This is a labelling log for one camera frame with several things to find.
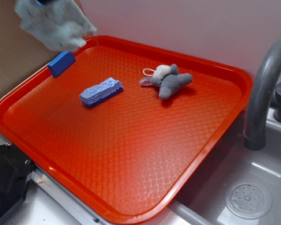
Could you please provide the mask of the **blue gripper finger tip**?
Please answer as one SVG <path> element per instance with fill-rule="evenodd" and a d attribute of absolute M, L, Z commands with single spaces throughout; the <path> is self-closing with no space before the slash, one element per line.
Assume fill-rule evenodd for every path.
<path fill-rule="evenodd" d="M 40 4 L 49 4 L 51 2 L 54 2 L 55 0 L 37 0 Z"/>

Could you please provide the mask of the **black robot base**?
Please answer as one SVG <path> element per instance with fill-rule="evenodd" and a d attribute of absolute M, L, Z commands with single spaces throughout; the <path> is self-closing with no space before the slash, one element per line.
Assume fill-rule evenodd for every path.
<path fill-rule="evenodd" d="M 25 201 L 34 167 L 15 145 L 0 145 L 0 224 Z"/>

